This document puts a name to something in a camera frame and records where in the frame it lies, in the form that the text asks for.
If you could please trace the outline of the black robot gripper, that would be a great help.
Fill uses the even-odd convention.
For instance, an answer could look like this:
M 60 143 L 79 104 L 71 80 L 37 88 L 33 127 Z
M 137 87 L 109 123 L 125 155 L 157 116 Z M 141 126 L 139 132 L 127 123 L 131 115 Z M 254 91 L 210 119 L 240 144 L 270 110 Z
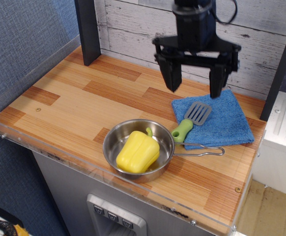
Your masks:
M 166 87 L 172 92 L 178 89 L 182 83 L 183 64 L 212 67 L 210 97 L 219 97 L 229 73 L 238 71 L 241 46 L 217 36 L 216 24 L 221 20 L 217 17 L 214 0 L 176 0 L 172 12 L 176 17 L 177 35 L 153 39 L 155 59 Z

